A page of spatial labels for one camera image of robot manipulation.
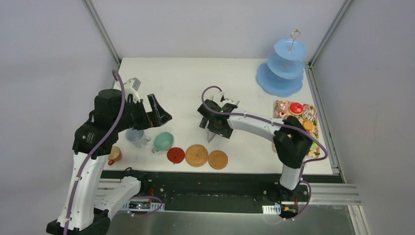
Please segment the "pink cupcake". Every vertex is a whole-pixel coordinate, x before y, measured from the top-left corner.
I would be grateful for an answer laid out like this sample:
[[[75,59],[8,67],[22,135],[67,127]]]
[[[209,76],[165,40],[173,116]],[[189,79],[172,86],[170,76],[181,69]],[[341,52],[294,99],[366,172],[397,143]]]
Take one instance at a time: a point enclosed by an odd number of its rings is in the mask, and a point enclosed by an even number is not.
[[[289,111],[289,104],[285,101],[279,101],[277,110],[279,113],[287,113]]]

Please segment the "red jam tart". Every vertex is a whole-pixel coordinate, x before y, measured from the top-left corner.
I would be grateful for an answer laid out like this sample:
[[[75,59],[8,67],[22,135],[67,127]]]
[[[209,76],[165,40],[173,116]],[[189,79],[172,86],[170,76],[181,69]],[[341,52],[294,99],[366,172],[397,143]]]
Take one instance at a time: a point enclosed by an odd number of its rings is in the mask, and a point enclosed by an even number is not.
[[[293,102],[291,103],[290,107],[289,107],[289,111],[293,114],[293,115],[301,115],[303,113],[304,107],[302,104],[297,103],[297,102]]]

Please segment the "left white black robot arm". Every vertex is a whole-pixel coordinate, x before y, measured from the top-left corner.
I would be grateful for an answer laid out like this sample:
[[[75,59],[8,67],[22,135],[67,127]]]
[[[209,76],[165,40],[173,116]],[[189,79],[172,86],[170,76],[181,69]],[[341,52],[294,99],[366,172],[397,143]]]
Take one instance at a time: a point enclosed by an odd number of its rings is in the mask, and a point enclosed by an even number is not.
[[[73,172],[68,197],[61,215],[48,223],[52,235],[104,235],[111,219],[136,196],[150,196],[148,175],[139,170],[123,173],[120,185],[102,202],[95,201],[98,184],[118,135],[128,129],[146,130],[160,127],[172,116],[148,95],[151,111],[141,99],[117,89],[105,89],[94,99],[94,108],[87,121],[74,134]]]

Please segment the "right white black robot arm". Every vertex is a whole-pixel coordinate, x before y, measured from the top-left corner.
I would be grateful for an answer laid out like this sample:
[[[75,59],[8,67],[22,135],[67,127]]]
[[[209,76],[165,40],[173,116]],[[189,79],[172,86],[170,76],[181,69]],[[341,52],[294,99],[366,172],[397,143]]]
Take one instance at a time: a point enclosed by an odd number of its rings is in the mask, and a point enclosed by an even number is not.
[[[241,130],[272,142],[282,163],[278,195],[285,201],[297,195],[305,157],[312,144],[319,147],[322,144],[306,131],[296,117],[266,119],[239,108],[236,104],[225,103],[219,106],[210,99],[203,101],[197,111],[203,117],[200,127],[216,135],[228,139],[234,130]]]

